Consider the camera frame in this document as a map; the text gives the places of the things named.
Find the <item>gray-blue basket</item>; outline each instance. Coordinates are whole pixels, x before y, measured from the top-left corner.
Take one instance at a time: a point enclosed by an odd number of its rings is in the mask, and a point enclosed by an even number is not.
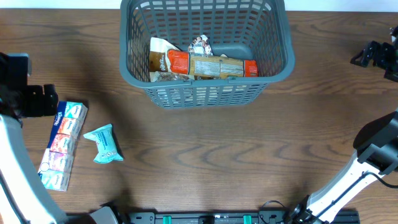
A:
[[[151,37],[186,51],[205,34],[215,55],[256,60],[259,77],[150,82]],[[120,72],[163,108],[243,105],[290,75],[295,58],[283,0],[123,0]]]

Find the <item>cable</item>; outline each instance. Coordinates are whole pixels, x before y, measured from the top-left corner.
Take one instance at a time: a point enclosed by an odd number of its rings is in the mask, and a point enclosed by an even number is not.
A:
[[[339,202],[352,188],[354,188],[361,180],[363,180],[367,175],[372,175],[374,176],[378,181],[380,181],[380,183],[382,183],[384,186],[389,187],[391,189],[398,189],[398,185],[392,185],[392,184],[388,184],[387,182],[385,182],[384,180],[382,180],[378,175],[372,173],[372,172],[365,172],[362,174],[361,177],[359,177],[357,180],[355,180],[355,182],[353,184],[351,184],[336,200],[332,201],[330,203],[329,206],[327,206],[325,209],[322,210],[322,212],[320,212],[317,215],[317,218],[321,217],[325,212],[327,212],[331,207],[333,207],[334,205],[336,205],[337,202]]]
[[[12,210],[14,211],[15,215],[17,216],[19,222],[20,222],[21,224],[29,224],[30,221],[27,221],[27,220],[25,219],[24,215],[23,215],[22,212],[19,210],[19,208],[18,208],[18,206],[16,205],[16,203],[15,203],[13,197],[11,196],[11,193],[10,193],[8,187],[7,187],[6,181],[4,180],[4,177],[3,177],[3,175],[2,175],[1,170],[0,170],[0,185],[1,185],[2,189],[3,189],[3,191],[4,191],[4,194],[5,194],[6,197],[7,197],[7,200],[8,200],[8,202],[9,202],[9,204],[10,204]]]
[[[267,205],[270,204],[270,203],[278,203],[278,204],[281,205],[283,208],[288,209],[287,207],[285,207],[285,205],[283,205],[282,203],[278,202],[277,200],[269,200],[268,202],[264,203],[264,204],[260,207],[259,210],[261,211],[265,206],[267,206]],[[265,224],[269,224],[269,223],[267,223],[267,222],[261,217],[261,215],[259,215],[259,217],[260,217],[260,219],[261,219]],[[277,222],[276,224],[283,224],[283,223],[284,223],[284,221],[281,221],[281,222]]]

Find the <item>white background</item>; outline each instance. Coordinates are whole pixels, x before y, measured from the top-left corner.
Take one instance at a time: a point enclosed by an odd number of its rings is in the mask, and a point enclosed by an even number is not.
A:
[[[121,0],[0,0],[0,8],[119,9]],[[289,11],[398,12],[398,0],[285,0]]]

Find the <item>small blue wrapper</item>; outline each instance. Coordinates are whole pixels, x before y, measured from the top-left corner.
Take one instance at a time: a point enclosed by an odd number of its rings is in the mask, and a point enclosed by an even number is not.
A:
[[[112,136],[112,124],[98,128],[92,132],[83,135],[84,138],[95,141],[98,148],[98,154],[94,159],[94,162],[99,164],[107,164],[109,162],[122,161],[121,157],[116,149],[116,144]]]

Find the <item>brown table top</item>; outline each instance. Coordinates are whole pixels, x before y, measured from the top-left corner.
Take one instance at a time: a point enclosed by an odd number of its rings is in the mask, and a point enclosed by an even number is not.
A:
[[[398,106],[398,83],[349,63],[369,41],[390,42],[398,14],[288,12],[296,66],[252,104],[163,110],[119,74],[118,10],[0,10],[0,51],[27,52],[30,84],[53,83],[60,100],[84,100],[82,133],[108,123],[125,156],[96,164],[81,138],[67,192],[49,193],[66,212],[113,199],[165,211],[255,210],[267,200],[294,206],[349,160],[355,135]],[[38,167],[53,117],[24,120]],[[385,178],[398,183],[398,174]],[[346,208],[362,223],[398,221],[398,193],[378,182]]]

